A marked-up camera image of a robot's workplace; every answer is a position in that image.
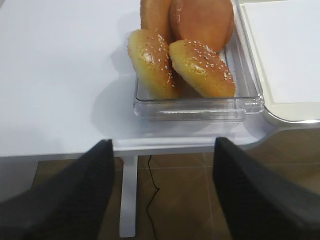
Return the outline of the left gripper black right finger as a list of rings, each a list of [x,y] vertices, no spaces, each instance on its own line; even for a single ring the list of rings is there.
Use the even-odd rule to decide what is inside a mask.
[[[226,137],[212,178],[234,240],[318,240],[320,196],[261,165]]]

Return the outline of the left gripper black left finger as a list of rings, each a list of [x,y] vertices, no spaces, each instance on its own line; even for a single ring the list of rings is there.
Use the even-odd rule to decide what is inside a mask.
[[[0,204],[2,240],[96,240],[115,182],[112,140]]]

